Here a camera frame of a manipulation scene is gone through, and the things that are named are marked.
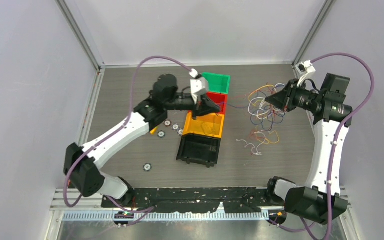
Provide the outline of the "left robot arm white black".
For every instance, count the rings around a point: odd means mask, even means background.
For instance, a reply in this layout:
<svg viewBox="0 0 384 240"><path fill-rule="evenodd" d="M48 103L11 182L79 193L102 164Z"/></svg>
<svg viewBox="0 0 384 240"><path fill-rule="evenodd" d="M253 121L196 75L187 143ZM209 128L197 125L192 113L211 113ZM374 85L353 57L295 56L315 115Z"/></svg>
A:
<svg viewBox="0 0 384 240"><path fill-rule="evenodd" d="M149 96L130 110L127 117L98 138L83 145L70 144L66 149L66 181L79 191L80 197L100 194L118 207L128 207L135 190L121 177L101 172L103 166L134 140L150 133L168 118L169 111L191 111L193 117L220 112L218 104L207 95L208 81L193 74L190 92L179 92L177 78L163 74L154 83Z"/></svg>

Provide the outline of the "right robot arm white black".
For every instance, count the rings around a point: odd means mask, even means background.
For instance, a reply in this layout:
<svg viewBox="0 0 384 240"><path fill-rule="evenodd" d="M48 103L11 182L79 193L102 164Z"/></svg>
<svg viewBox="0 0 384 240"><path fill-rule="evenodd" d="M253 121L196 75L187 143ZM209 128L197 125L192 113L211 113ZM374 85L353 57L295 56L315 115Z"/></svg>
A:
<svg viewBox="0 0 384 240"><path fill-rule="evenodd" d="M304 186L285 178L274 176L268 181L265 198L271 205L284 204L289 214L326 225L328 212L335 219L348 208L348 201L341 198L339 170L342 149L352 120L353 112L346 105L346 90L350 78L328 73L320 89L308 90L298 79L289 80L279 92L266 98L274 107L291 112L300 108L313 116L314 151L310 172Z"/></svg>

